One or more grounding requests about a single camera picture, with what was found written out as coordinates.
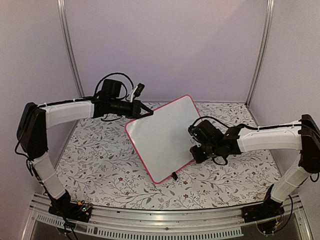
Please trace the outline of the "pink framed whiteboard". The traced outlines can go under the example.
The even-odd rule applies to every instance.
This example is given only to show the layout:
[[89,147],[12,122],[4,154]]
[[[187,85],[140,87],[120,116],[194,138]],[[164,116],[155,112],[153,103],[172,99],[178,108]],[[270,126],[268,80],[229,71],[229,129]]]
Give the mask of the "pink framed whiteboard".
[[190,95],[184,95],[155,109],[153,115],[125,125],[151,181],[161,184],[193,161],[190,148],[196,143],[188,127],[200,117]]

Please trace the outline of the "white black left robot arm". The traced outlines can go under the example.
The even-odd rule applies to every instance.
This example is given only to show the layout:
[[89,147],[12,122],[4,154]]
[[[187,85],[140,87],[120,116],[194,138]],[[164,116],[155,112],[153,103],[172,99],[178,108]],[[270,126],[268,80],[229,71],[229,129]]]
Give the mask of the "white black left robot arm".
[[79,120],[102,119],[107,122],[107,115],[136,120],[153,114],[153,110],[138,99],[145,89],[143,83],[133,85],[124,96],[120,96],[124,84],[119,80],[106,78],[98,83],[98,87],[100,89],[96,89],[93,95],[82,98],[43,104],[28,102],[17,128],[15,153],[26,158],[28,171],[49,198],[56,201],[54,207],[63,217],[70,217],[75,210],[50,157],[50,130]]

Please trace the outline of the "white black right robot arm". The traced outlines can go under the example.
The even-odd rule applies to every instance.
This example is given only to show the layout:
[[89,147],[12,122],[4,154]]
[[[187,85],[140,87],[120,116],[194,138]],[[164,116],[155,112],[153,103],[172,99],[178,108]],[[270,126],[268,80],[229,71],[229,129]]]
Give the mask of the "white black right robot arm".
[[257,150],[298,151],[293,165],[268,189],[258,208],[262,218],[269,218],[308,177],[320,172],[320,130],[308,114],[280,125],[253,127],[241,123],[229,127],[225,133],[208,119],[207,116],[200,117],[188,127],[188,133],[197,142],[190,152],[198,164],[217,157],[226,160],[230,155]]

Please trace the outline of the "black whiteboard foot clip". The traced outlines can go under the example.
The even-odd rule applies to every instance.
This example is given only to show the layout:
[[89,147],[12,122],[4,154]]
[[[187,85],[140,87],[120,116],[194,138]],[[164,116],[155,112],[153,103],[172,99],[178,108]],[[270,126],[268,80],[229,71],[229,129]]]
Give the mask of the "black whiteboard foot clip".
[[172,177],[175,181],[177,181],[177,180],[179,179],[176,172],[173,172],[173,173],[171,174],[171,177]]

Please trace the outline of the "floral patterned table mat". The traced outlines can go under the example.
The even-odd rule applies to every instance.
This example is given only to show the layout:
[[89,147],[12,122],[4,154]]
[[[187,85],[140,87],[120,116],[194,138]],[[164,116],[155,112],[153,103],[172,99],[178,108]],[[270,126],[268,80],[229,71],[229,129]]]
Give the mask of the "floral patterned table mat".
[[280,178],[267,150],[194,162],[178,179],[152,182],[126,132],[127,119],[81,120],[56,171],[74,201],[139,210],[184,210],[230,207],[262,201]]

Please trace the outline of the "aluminium front rail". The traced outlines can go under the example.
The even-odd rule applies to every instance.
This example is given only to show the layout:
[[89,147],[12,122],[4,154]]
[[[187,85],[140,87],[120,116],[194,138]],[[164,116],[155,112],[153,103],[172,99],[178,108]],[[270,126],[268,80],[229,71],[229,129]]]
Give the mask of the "aluminium front rail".
[[74,231],[49,213],[50,201],[36,193],[23,232],[25,240],[313,240],[300,197],[283,203],[279,231],[261,233],[257,222],[245,222],[242,206],[192,210],[139,210],[93,206],[88,222]]

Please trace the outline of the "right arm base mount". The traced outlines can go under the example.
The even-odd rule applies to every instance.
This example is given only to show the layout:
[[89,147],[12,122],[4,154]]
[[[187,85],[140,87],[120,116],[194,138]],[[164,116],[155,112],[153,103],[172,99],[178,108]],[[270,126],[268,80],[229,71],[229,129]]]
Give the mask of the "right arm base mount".
[[241,217],[244,219],[245,223],[251,223],[273,218],[282,215],[284,212],[282,202],[267,198],[260,204],[242,207]]

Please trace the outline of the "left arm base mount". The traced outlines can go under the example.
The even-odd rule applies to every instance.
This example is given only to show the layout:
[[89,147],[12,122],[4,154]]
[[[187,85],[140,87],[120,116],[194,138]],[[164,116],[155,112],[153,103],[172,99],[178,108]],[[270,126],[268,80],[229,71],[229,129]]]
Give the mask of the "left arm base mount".
[[91,203],[80,202],[52,201],[48,212],[52,215],[64,217],[66,219],[88,223],[92,214]]

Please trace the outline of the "left aluminium corner post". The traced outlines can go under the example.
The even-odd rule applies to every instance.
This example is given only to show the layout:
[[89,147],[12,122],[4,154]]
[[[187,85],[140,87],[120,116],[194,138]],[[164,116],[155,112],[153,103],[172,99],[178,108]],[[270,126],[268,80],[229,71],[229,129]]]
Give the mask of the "left aluminium corner post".
[[72,40],[71,40],[70,29],[69,29],[68,18],[67,18],[66,3],[64,0],[57,0],[56,3],[57,3],[57,10],[58,10],[58,15],[59,15],[59,20],[60,20],[60,25],[62,30],[62,36],[63,36],[64,45],[65,45],[72,77],[74,80],[74,84],[75,84],[78,96],[83,97],[85,94],[84,94],[84,89],[81,83],[75,54],[73,51]]

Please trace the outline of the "aluminium corner post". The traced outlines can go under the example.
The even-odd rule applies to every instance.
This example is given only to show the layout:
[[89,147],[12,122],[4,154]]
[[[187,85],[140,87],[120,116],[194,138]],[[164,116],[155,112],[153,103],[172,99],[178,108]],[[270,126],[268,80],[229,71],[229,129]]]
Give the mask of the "aluminium corner post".
[[67,18],[66,3],[64,0],[57,0],[56,3],[57,3],[57,10],[58,10],[58,15],[59,15],[59,20],[60,20],[60,25],[62,30],[62,36],[63,36],[64,45],[65,45],[72,77],[74,80],[74,84],[75,84],[78,96],[83,97],[85,94],[84,94],[84,89],[81,83],[75,54],[73,51],[72,40],[71,40],[70,29],[69,29],[68,18]]
[[275,8],[275,1],[274,0],[267,0],[265,18],[264,18],[264,23],[263,23],[262,36],[261,36],[260,46],[259,46],[259,50],[258,50],[257,60],[255,63],[248,95],[247,95],[246,101],[245,101],[245,105],[248,108],[250,108],[252,105],[253,98],[254,98],[254,95],[255,95],[255,92],[256,92],[256,89],[258,86],[258,81],[259,81],[259,77],[261,74],[263,61],[264,61],[264,57],[266,54],[269,36],[270,36],[270,32],[271,32],[274,8]]

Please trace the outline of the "right aluminium corner post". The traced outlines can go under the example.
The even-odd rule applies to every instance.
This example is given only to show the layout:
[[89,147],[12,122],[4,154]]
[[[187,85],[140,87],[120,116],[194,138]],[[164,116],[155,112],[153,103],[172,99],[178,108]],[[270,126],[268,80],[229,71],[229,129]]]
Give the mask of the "right aluminium corner post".
[[261,74],[263,61],[264,61],[264,57],[266,54],[269,36],[270,36],[270,32],[271,32],[274,8],[275,8],[275,1],[274,0],[267,0],[265,18],[264,18],[264,23],[263,23],[262,36],[261,36],[260,46],[259,46],[259,50],[258,50],[257,60],[255,63],[248,95],[247,95],[246,101],[245,101],[245,105],[248,108],[250,108],[252,105],[253,98],[254,98],[254,95],[255,95],[255,92],[256,92],[256,89],[258,86],[258,81],[259,81],[259,77]]

